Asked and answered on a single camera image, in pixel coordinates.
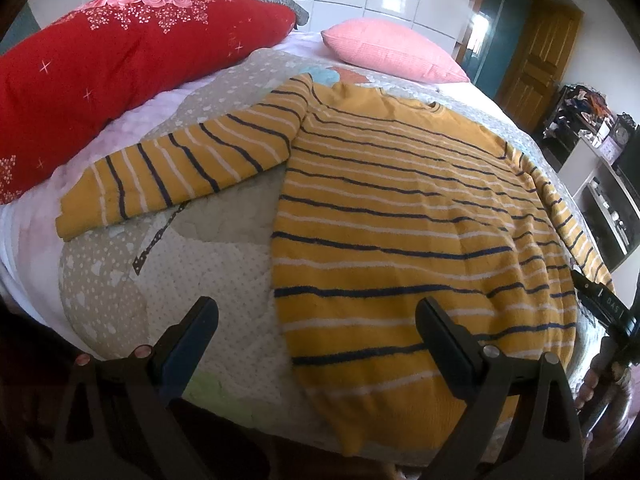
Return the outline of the right hand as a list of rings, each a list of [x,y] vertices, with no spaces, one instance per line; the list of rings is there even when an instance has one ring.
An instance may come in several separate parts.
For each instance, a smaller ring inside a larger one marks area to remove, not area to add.
[[[613,360],[603,352],[592,359],[575,400],[584,437],[619,444],[628,434],[634,397],[631,365],[628,360]]]

